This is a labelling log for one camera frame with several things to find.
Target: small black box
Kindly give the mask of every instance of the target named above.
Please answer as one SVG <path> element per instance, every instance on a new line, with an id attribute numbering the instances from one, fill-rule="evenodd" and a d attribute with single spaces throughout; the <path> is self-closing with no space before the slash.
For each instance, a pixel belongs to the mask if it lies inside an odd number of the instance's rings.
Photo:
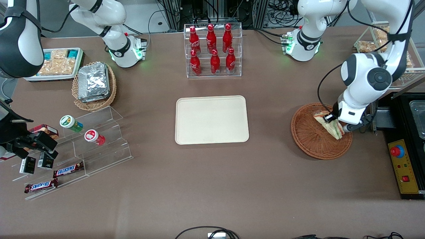
<path id="1" fill-rule="evenodd" d="M 38 160 L 39 168 L 52 169 L 53 168 L 53 159 L 47 155 L 45 152 L 40 153 L 40 159 Z"/>
<path id="2" fill-rule="evenodd" d="M 35 158 L 26 157 L 22 160 L 20 174 L 34 174 L 35 169 Z"/>

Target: green and white container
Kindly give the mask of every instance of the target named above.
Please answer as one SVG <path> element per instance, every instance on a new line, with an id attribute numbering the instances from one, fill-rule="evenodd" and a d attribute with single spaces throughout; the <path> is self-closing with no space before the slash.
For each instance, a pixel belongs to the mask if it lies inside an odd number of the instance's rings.
<path id="1" fill-rule="evenodd" d="M 65 115 L 64 117 L 62 117 L 60 119 L 59 124 L 64 128 L 74 131 L 75 133 L 80 132 L 83 128 L 82 123 L 76 121 L 75 118 L 71 115 Z"/>

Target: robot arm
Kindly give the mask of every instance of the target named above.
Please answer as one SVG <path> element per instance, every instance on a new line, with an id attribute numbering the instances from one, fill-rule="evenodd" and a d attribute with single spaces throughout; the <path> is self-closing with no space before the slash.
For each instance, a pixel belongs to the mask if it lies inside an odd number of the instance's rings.
<path id="1" fill-rule="evenodd" d="M 117 65 L 128 68 L 143 60 L 141 39 L 127 36 L 119 25 L 127 18 L 124 6 L 115 0 L 73 0 L 80 6 L 71 12 L 72 18 L 98 34 L 109 48 Z"/>
<path id="2" fill-rule="evenodd" d="M 35 75 L 44 61 L 39 0 L 8 0 L 0 25 L 0 77 Z"/>
<path id="3" fill-rule="evenodd" d="M 352 10 L 356 4 L 357 0 L 351 0 L 348 7 Z M 312 59 L 328 24 L 325 17 L 347 12 L 346 6 L 347 0 L 300 0 L 297 8 L 304 24 L 284 36 L 288 39 L 285 53 L 298 61 Z"/>
<path id="4" fill-rule="evenodd" d="M 406 70 L 406 54 L 411 34 L 413 0 L 362 0 L 365 7 L 388 19 L 390 32 L 387 50 L 383 53 L 352 54 L 341 67 L 341 77 L 347 89 L 338 97 L 329 122 L 336 118 L 348 123 L 352 131 L 370 121 L 364 115 L 366 107 L 379 99 Z"/>

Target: snickers bar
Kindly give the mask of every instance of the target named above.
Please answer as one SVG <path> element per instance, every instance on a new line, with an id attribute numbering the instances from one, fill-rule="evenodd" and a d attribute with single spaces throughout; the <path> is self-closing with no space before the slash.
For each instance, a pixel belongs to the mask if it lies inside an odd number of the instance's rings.
<path id="1" fill-rule="evenodd" d="M 37 183 L 37 184 L 28 184 L 25 187 L 24 193 L 32 193 L 37 190 L 44 190 L 44 189 L 52 188 L 52 187 L 57 188 L 57 179 L 47 181 L 47 182 Z"/>
<path id="2" fill-rule="evenodd" d="M 70 173 L 75 172 L 75 171 L 80 171 L 82 169 L 84 169 L 84 162 L 83 161 L 81 161 L 77 164 L 71 165 L 69 167 L 59 169 L 58 171 L 53 171 L 53 178 L 57 178 L 59 176 L 65 175 L 65 174 L 70 174 Z"/>

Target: red emergency stop button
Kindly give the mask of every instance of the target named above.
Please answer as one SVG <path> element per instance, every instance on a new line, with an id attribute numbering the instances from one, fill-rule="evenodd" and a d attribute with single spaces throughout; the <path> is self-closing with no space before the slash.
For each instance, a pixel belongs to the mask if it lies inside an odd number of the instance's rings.
<path id="1" fill-rule="evenodd" d="M 390 148 L 390 154 L 397 158 L 403 158 L 404 156 L 404 148 L 401 145 L 396 145 Z"/>

